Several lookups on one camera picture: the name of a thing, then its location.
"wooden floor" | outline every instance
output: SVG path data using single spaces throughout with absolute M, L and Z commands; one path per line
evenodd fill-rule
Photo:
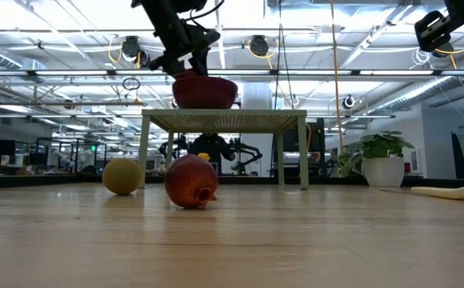
M 0 287 L 464 287 L 464 202 L 366 187 L 0 190 Z

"red pomegranate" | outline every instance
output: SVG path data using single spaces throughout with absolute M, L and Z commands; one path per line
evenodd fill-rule
M 205 209 L 208 201 L 216 201 L 214 192 L 217 187 L 218 176 L 214 168 L 199 156 L 182 156 L 166 169 L 166 192 L 180 207 Z
M 223 78 L 199 76 L 190 70 L 176 78 L 171 89 L 182 109 L 230 109 L 238 94 L 238 86 Z

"red bowl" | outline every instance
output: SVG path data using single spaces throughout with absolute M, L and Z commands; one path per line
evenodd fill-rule
M 178 78 L 171 89 L 182 109 L 230 109 L 238 95 L 234 82 L 204 76 Z

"monitor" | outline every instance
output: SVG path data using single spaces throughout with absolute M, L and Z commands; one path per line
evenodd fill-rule
M 0 140 L 0 156 L 15 155 L 15 140 Z

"white table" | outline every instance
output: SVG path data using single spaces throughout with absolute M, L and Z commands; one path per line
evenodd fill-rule
M 150 123 L 168 132 L 166 166 L 171 163 L 175 133 L 275 134 L 278 147 L 278 184 L 284 185 L 283 132 L 298 126 L 301 188 L 309 187 L 306 147 L 306 110 L 143 110 L 138 164 L 145 175 Z M 139 188 L 145 187 L 145 177 Z

